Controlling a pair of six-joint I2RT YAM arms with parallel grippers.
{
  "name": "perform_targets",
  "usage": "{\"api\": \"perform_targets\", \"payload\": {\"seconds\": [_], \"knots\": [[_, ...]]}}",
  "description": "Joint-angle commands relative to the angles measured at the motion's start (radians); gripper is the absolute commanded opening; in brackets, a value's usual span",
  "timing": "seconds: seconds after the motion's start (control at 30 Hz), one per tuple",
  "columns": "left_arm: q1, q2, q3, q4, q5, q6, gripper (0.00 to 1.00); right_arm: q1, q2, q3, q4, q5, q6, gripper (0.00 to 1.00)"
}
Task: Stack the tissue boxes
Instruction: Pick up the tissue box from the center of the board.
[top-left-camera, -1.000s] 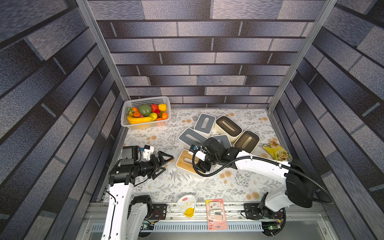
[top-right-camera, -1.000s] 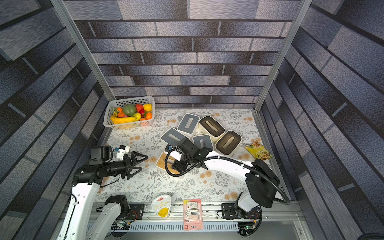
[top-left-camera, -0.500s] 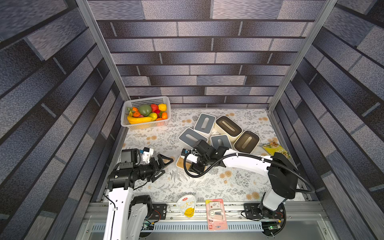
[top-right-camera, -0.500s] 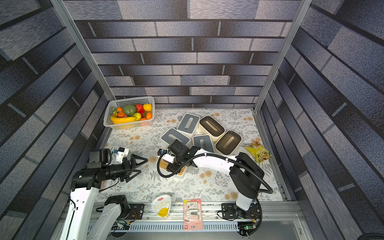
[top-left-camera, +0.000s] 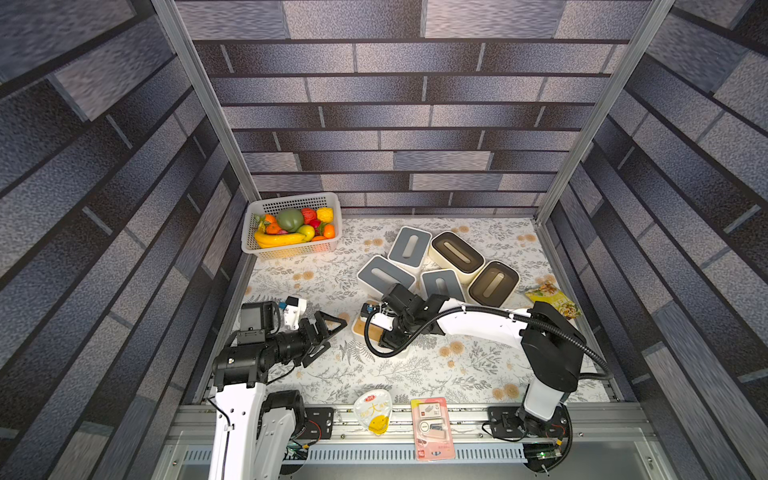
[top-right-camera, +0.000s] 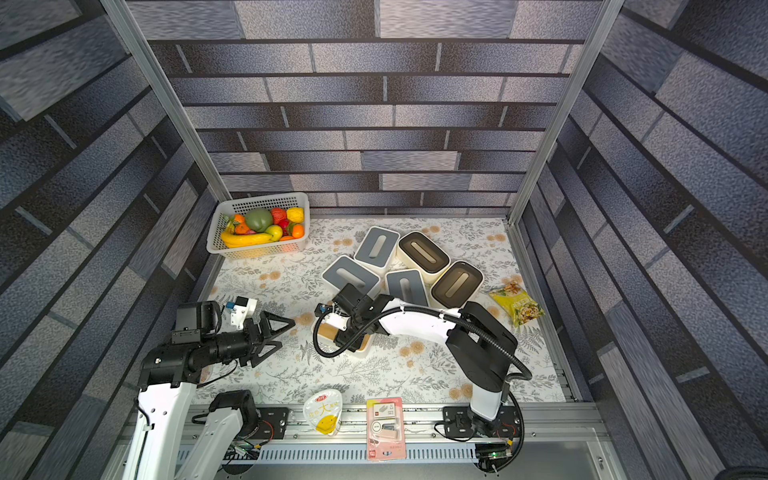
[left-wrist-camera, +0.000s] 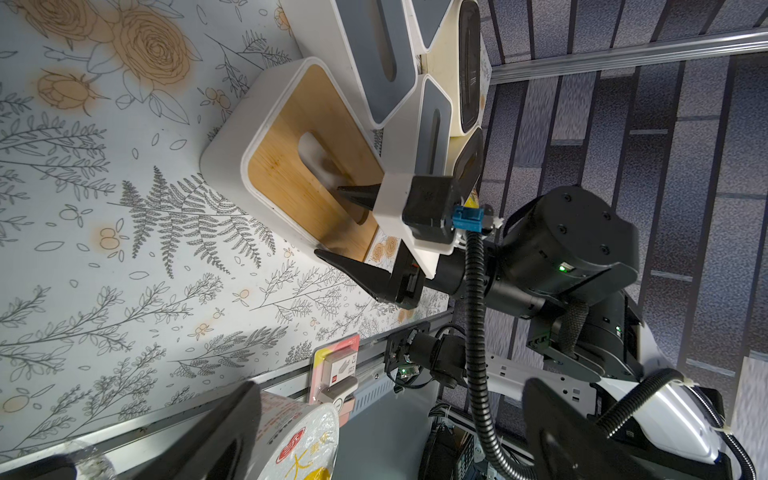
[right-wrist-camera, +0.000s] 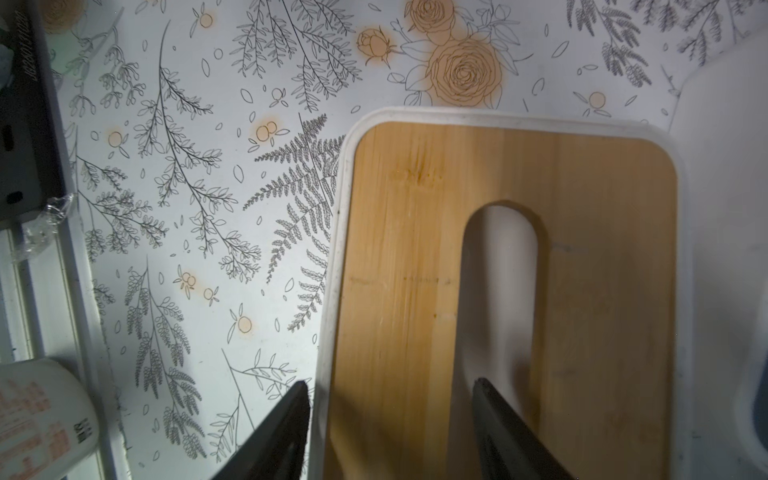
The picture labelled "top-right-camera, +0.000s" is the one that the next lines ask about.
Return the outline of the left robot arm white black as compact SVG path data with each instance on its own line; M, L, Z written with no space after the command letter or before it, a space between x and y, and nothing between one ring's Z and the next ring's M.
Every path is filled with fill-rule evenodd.
M208 384L204 369L255 367L281 349L280 336L295 326L290 318L266 311L255 315L253 309L253 300L245 297L227 308L214 301L178 307L169 339L141 363L124 478L212 479L225 469L229 453L257 460L265 445L283 439L287 408L259 406L248 390L227 391L196 416L202 433L187 459L177 460L192 399Z

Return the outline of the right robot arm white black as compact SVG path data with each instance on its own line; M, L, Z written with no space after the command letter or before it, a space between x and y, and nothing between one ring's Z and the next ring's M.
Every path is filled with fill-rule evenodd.
M391 295L371 298L348 284L330 307L317 306L315 315L313 345L325 358L356 351L364 336L374 334L446 346L472 384L470 411L488 423L497 419L509 382L532 378L516 356L517 339L477 302L458 309L435 309Z

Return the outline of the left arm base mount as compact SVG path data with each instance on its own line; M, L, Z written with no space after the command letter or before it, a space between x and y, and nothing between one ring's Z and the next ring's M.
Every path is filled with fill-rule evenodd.
M242 410L243 426L239 437L245 440L282 440L291 410L286 407L256 406Z

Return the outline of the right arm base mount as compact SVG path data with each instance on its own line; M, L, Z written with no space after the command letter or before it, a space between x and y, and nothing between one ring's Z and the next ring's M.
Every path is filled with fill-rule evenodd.
M502 405L495 420L486 420L468 406L446 406L442 409L441 435L468 441L474 438L514 439L522 435L524 421L517 407Z

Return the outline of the bamboo lid tissue box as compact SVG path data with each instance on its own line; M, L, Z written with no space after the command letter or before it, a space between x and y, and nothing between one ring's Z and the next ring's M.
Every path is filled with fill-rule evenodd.
M332 353L339 350L352 337L351 331L340 330L335 326L323 323L318 332L318 343L325 352ZM372 337L364 334L346 349L342 356L363 359L371 349Z

